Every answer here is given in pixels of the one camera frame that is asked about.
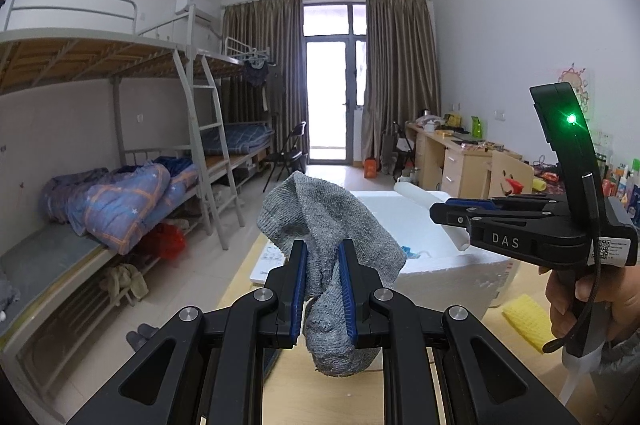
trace white foam box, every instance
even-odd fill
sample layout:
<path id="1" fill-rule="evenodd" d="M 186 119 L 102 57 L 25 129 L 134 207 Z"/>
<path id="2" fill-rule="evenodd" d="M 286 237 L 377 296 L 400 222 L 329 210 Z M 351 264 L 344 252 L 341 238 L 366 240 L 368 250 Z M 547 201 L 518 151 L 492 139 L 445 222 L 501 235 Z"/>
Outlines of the white foam box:
<path id="1" fill-rule="evenodd" d="M 353 192 L 400 246 L 416 259 L 407 259 L 394 289 L 414 304 L 444 311 L 464 306 L 482 319 L 507 276 L 508 258 L 475 246 L 459 251 L 449 235 L 429 216 L 428 208 L 396 192 Z M 449 197 L 428 192 L 433 202 Z"/>

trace beige cloth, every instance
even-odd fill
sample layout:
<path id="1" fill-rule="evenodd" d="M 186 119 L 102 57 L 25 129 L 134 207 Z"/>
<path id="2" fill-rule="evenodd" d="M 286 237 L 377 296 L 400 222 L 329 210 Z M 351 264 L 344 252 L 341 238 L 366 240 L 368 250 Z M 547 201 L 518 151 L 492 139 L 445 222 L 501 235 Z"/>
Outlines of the beige cloth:
<path id="1" fill-rule="evenodd" d="M 132 264 L 125 262 L 109 268 L 104 274 L 104 279 L 100 281 L 100 289 L 109 293 L 111 302 L 116 302 L 116 306 L 120 305 L 118 294 L 126 288 L 130 288 L 131 294 L 138 300 L 149 293 L 142 273 Z"/>
<path id="2" fill-rule="evenodd" d="M 269 48 L 277 63 L 268 78 L 270 113 L 263 110 L 262 87 L 233 78 L 223 80 L 220 96 L 225 122 L 271 121 L 276 147 L 301 121 L 308 121 L 306 101 L 305 37 L 302 0 L 258 0 L 227 6 L 223 37 L 233 37 L 260 50 Z M 308 135 L 302 138 L 308 149 Z"/>
<path id="3" fill-rule="evenodd" d="M 422 109 L 440 114 L 440 76 L 427 0 L 367 0 L 367 85 L 362 158 L 378 158 L 382 135 Z"/>

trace bed ladder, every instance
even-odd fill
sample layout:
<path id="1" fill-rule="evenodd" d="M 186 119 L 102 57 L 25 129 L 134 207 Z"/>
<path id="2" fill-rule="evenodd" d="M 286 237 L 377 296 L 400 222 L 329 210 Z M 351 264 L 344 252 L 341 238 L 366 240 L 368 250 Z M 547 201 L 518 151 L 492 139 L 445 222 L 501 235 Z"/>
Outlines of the bed ladder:
<path id="1" fill-rule="evenodd" d="M 244 216 L 240 209 L 240 199 L 238 198 L 238 190 L 236 189 L 236 182 L 234 180 L 233 169 L 231 168 L 231 159 L 229 158 L 229 151 L 226 146 L 225 126 L 222 121 L 222 109 L 220 107 L 220 97 L 218 95 L 218 88 L 216 82 L 211 74 L 209 63 L 204 55 L 202 56 L 202 69 L 207 77 L 207 85 L 195 85 L 193 83 L 193 65 L 194 59 L 189 58 L 187 61 L 186 69 L 182 66 L 182 60 L 177 50 L 174 50 L 174 63 L 180 76 L 180 82 L 184 89 L 184 95 L 187 99 L 187 110 L 189 114 L 189 134 L 191 139 L 191 157 L 193 162 L 198 168 L 198 198 L 200 200 L 200 207 L 202 209 L 202 221 L 207 231 L 207 235 L 213 234 L 213 226 L 216 227 L 218 232 L 218 238 L 220 239 L 220 245 L 222 249 L 227 250 L 229 248 L 228 238 L 222 228 L 222 222 L 220 221 L 220 212 L 229 203 L 233 203 L 236 208 L 236 215 L 238 216 L 238 223 L 241 227 L 244 227 Z M 196 105 L 194 100 L 194 91 L 196 89 L 210 89 L 214 106 L 214 121 L 206 125 L 200 125 L 198 121 L 198 114 L 196 112 Z M 207 168 L 206 158 L 204 154 L 204 148 L 202 145 L 202 131 L 207 129 L 216 128 L 220 131 L 220 145 L 222 147 L 222 161 L 216 163 L 211 167 L 211 170 Z M 210 172 L 216 172 L 221 167 L 226 168 L 226 177 L 229 182 L 229 188 L 231 189 L 231 197 L 220 207 L 220 210 L 216 206 L 216 202 L 213 197 L 213 191 L 211 189 L 211 182 L 209 181 Z"/>

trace white roll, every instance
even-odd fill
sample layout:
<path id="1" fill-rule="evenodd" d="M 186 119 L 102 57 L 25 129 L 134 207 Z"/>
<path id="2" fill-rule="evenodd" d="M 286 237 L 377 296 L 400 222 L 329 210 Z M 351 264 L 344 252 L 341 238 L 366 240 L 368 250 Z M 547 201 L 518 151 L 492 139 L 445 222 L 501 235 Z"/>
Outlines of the white roll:
<path id="1" fill-rule="evenodd" d="M 420 206 L 424 206 L 425 208 L 431 208 L 433 204 L 434 196 L 432 194 L 411 183 L 396 183 L 394 190 L 401 196 L 411 199 L 416 204 L 420 204 Z M 465 251 L 469 247 L 469 234 L 466 233 L 464 228 L 442 225 L 442 229 L 449 235 L 451 242 L 458 251 Z"/>

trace silver bolt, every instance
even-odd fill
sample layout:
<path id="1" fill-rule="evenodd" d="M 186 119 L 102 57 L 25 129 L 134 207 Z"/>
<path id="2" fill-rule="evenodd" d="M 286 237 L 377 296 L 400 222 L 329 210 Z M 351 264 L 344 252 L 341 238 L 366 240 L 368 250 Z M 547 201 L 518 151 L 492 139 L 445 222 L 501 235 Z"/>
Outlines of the silver bolt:
<path id="1" fill-rule="evenodd" d="M 391 300 L 394 297 L 393 291 L 387 288 L 378 288 L 373 292 L 373 296 L 378 300 Z"/>
<path id="2" fill-rule="evenodd" d="M 180 320 L 183 322 L 191 322 L 198 316 L 198 308 L 188 307 L 182 308 L 178 316 L 180 316 Z"/>
<path id="3" fill-rule="evenodd" d="M 269 288 L 258 288 L 254 291 L 254 299 L 260 300 L 260 302 L 264 302 L 265 300 L 270 300 L 273 297 L 273 291 Z"/>
<path id="4" fill-rule="evenodd" d="M 462 306 L 452 306 L 449 308 L 449 316 L 454 320 L 465 320 L 469 316 L 469 312 Z"/>

